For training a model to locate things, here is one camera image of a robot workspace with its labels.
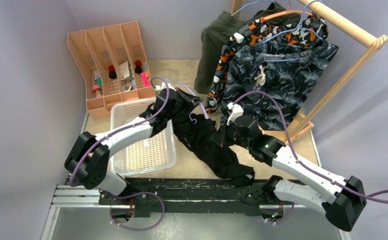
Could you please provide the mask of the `black shorts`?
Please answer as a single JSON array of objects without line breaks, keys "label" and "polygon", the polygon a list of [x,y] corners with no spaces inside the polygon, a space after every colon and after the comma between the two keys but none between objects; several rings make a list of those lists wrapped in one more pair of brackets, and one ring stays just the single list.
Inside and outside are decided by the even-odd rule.
[{"label": "black shorts", "polygon": [[251,185],[255,180],[252,167],[239,163],[236,153],[221,147],[211,136],[217,132],[216,122],[203,114],[178,114],[172,119],[173,133],[195,156],[204,162],[220,179],[229,180],[235,187]]}]

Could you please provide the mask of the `white plastic basket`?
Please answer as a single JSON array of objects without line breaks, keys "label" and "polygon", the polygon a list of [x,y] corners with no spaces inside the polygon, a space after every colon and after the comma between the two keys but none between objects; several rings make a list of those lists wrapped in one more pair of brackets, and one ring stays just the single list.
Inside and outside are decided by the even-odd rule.
[{"label": "white plastic basket", "polygon": [[[151,103],[154,97],[130,100],[118,103],[111,108],[110,129],[128,124]],[[117,152],[109,160],[112,173],[120,176],[135,176],[159,172],[172,167],[177,160],[172,122],[152,138],[136,142]]]}]

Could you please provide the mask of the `peach plastic desk organizer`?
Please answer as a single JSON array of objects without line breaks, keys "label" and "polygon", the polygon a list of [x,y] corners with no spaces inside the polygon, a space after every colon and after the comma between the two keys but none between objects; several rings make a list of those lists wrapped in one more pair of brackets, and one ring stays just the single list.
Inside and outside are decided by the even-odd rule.
[{"label": "peach plastic desk organizer", "polygon": [[[95,120],[110,117],[114,105],[155,96],[135,73],[135,61],[142,62],[150,81],[150,70],[137,21],[70,32],[68,49],[85,81],[86,111]],[[132,80],[121,81],[119,65],[128,61]],[[94,98],[92,86],[99,84],[102,97]]]}]

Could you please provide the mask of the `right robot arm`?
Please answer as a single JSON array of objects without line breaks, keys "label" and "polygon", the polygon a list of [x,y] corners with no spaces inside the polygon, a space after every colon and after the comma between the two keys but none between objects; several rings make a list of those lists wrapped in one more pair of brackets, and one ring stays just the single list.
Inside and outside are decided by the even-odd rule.
[{"label": "right robot arm", "polygon": [[323,214],[333,226],[345,232],[353,230],[367,204],[360,179],[334,174],[298,155],[283,141],[264,134],[250,116],[242,115],[235,122],[222,126],[211,139],[221,147],[242,147],[256,161],[301,182],[273,175],[262,191],[264,200],[270,204],[281,200],[305,206]]}]

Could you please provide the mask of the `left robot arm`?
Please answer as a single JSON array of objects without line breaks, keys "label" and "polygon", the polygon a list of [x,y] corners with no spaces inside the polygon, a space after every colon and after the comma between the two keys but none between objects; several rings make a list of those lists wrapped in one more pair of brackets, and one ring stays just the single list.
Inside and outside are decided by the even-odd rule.
[{"label": "left robot arm", "polygon": [[156,98],[135,100],[144,109],[130,122],[109,131],[81,133],[74,143],[64,168],[70,173],[71,187],[97,188],[111,194],[120,205],[128,203],[131,191],[120,173],[108,170],[110,158],[118,152],[143,140],[160,134],[173,123],[175,117],[187,117],[201,102],[202,97],[177,88],[164,88]]}]

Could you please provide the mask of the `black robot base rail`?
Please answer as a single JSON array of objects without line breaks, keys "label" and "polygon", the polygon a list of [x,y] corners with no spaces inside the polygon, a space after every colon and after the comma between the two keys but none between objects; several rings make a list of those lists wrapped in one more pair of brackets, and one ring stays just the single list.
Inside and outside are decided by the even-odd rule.
[{"label": "black robot base rail", "polygon": [[51,205],[133,211],[138,218],[162,212],[279,217],[292,206],[292,202],[267,197],[264,179],[244,187],[234,187],[228,180],[201,178],[129,178],[129,183],[123,193],[127,199],[117,199],[95,188],[59,185]]}]

